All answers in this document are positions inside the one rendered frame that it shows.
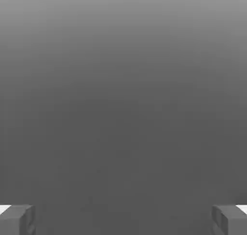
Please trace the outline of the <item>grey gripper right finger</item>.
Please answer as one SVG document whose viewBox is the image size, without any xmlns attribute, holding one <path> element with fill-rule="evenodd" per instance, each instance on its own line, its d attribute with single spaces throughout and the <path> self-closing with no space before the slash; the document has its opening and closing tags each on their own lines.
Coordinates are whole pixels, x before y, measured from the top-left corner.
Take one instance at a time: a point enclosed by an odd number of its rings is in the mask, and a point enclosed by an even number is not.
<svg viewBox="0 0 247 235">
<path fill-rule="evenodd" d="M 214 205 L 211 235 L 247 235 L 247 205 Z"/>
</svg>

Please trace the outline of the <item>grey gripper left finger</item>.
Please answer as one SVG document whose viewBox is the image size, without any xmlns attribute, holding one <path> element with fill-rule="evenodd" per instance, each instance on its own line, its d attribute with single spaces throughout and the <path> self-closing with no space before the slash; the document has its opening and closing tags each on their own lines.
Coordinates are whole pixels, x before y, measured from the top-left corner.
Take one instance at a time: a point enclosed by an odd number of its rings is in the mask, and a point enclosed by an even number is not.
<svg viewBox="0 0 247 235">
<path fill-rule="evenodd" d="M 0 235 L 36 235 L 33 205 L 0 205 Z"/>
</svg>

